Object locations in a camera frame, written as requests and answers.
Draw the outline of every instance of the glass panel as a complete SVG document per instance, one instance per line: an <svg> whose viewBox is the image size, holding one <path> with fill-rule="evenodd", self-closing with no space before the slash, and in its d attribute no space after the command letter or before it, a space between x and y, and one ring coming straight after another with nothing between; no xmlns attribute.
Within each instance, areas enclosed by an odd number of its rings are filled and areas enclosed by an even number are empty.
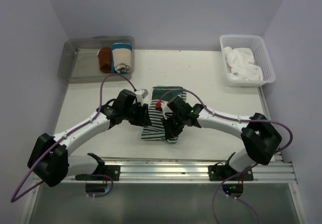
<svg viewBox="0 0 322 224"><path fill-rule="evenodd" d="M43 185L30 223L214 223L216 186L115 183L111 194L92 199L84 183ZM221 223L257 223L249 207L221 193L215 204ZM287 184L246 184L241 198L257 210L262 224L299 223Z"/></svg>

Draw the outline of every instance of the lavender wall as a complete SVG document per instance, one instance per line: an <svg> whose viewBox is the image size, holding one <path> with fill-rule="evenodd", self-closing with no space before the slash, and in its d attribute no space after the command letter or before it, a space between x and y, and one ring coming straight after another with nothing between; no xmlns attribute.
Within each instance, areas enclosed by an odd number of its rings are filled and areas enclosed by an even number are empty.
<svg viewBox="0 0 322 224"><path fill-rule="evenodd" d="M263 35L282 0L51 0L70 38L131 35L136 48L219 49L221 34Z"/></svg>
<svg viewBox="0 0 322 224"><path fill-rule="evenodd" d="M283 155L294 164L310 223L321 223L322 0L284 0L264 39L277 79L265 87L275 120L287 123L294 143Z"/></svg>
<svg viewBox="0 0 322 224"><path fill-rule="evenodd" d="M52 132L65 95L57 75L67 36L49 0L0 0L0 223L17 223L11 195L36 137Z"/></svg>

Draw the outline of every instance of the rolled brown towel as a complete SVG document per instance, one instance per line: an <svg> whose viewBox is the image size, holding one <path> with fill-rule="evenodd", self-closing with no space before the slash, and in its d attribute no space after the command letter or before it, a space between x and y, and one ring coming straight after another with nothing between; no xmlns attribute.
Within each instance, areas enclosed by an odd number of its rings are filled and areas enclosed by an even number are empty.
<svg viewBox="0 0 322 224"><path fill-rule="evenodd" d="M99 52L100 70L104 73L112 72L112 52L110 47L102 48Z"/></svg>

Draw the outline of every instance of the black joint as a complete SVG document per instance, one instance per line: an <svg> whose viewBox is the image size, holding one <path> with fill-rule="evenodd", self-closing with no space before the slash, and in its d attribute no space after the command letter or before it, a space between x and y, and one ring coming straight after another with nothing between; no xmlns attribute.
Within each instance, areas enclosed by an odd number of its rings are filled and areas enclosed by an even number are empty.
<svg viewBox="0 0 322 224"><path fill-rule="evenodd" d="M152 125L148 114L148 105L134 103L135 99L134 92L122 90L112 106L105 104L101 107L101 112L110 120L110 129L123 120L128 120L130 124L136 126Z"/></svg>
<svg viewBox="0 0 322 224"><path fill-rule="evenodd" d="M121 166L120 165L99 165L93 175L106 175L109 176L113 181L118 181L120 179ZM105 179L104 177L91 176L87 174L81 174L75 176L76 180L85 181L99 181Z"/></svg>
<svg viewBox="0 0 322 224"><path fill-rule="evenodd" d="M47 133L39 136L27 163L31 168L44 152L56 143ZM49 187L59 184L68 172L68 152L65 145L57 145L34 169L34 173Z"/></svg>
<svg viewBox="0 0 322 224"><path fill-rule="evenodd" d="M197 119L203 109L202 105L196 104L191 107L181 97L176 96L167 103L167 106L171 109L172 116L162 119L166 139L177 137L185 126L201 128Z"/></svg>
<svg viewBox="0 0 322 224"><path fill-rule="evenodd" d="M228 164L221 164L217 163L215 165L208 166L208 175L210 181L223 181L229 178L232 175L237 174L237 171L230 167ZM245 181L252 181L254 180L253 172L250 170L248 173L243 174ZM232 181L240 180L241 176L236 176L235 178L231 179Z"/></svg>
<svg viewBox="0 0 322 224"><path fill-rule="evenodd" d="M256 113L251 119L267 120L261 113ZM281 135L269 122L250 122L242 129L241 138L249 157L262 165L268 165L282 141Z"/></svg>

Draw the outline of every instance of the green striped towel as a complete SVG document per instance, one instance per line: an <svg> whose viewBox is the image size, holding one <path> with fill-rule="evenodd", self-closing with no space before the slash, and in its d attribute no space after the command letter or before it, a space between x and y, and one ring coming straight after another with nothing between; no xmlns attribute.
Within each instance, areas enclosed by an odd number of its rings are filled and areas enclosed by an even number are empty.
<svg viewBox="0 0 322 224"><path fill-rule="evenodd" d="M182 87L153 87L151 93L151 102L149 105L149 116L152 122L152 126L147 126L143 128L141 139L146 141L165 141L165 129L161 122L163 118L163 113L155 109L156 103L159 101L160 97L173 89L183 89ZM167 94L163 101L169 101L175 96L180 96L184 101L186 101L186 92L171 92ZM178 137L168 139L169 143L176 143Z"/></svg>

